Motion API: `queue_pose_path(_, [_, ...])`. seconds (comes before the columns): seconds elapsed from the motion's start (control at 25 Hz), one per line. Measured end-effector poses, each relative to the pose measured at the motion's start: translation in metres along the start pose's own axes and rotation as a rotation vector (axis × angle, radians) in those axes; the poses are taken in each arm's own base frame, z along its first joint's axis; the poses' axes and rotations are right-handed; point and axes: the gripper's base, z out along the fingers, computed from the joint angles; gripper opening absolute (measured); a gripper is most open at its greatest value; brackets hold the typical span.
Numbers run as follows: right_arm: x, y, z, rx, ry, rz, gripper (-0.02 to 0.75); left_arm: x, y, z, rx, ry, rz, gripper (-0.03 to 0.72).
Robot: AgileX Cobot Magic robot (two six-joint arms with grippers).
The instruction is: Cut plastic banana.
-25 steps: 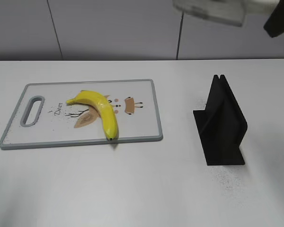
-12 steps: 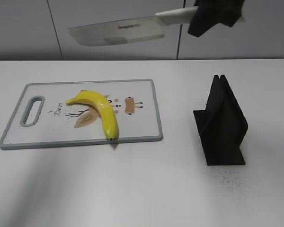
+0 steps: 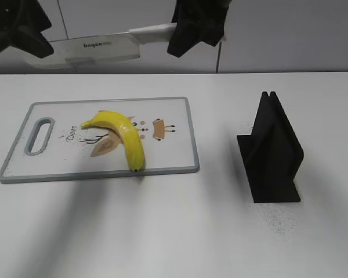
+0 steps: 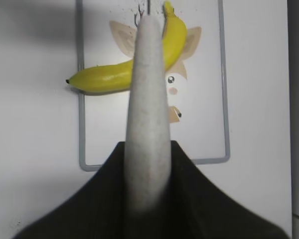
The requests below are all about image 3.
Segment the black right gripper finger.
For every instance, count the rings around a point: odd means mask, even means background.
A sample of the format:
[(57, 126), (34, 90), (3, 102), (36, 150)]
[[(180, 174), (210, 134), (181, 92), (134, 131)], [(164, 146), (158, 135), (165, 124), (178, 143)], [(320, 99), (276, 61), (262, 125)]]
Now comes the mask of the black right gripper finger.
[(10, 28), (17, 25), (50, 23), (38, 1), (0, 0), (0, 24)]
[(224, 35), (224, 24), (230, 1), (176, 1), (172, 22), (193, 21), (201, 26), (201, 42), (216, 46)]
[(201, 42), (201, 26), (193, 21), (179, 20), (167, 48), (167, 53), (181, 57)]

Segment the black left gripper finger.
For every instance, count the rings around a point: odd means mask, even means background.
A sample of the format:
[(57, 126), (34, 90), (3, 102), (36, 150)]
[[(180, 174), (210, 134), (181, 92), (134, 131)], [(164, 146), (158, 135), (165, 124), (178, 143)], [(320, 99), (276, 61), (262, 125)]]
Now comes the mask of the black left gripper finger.
[(35, 23), (10, 28), (0, 24), (0, 53), (8, 47), (14, 47), (38, 58), (50, 56), (54, 53), (53, 47), (41, 32), (51, 26), (52, 23)]

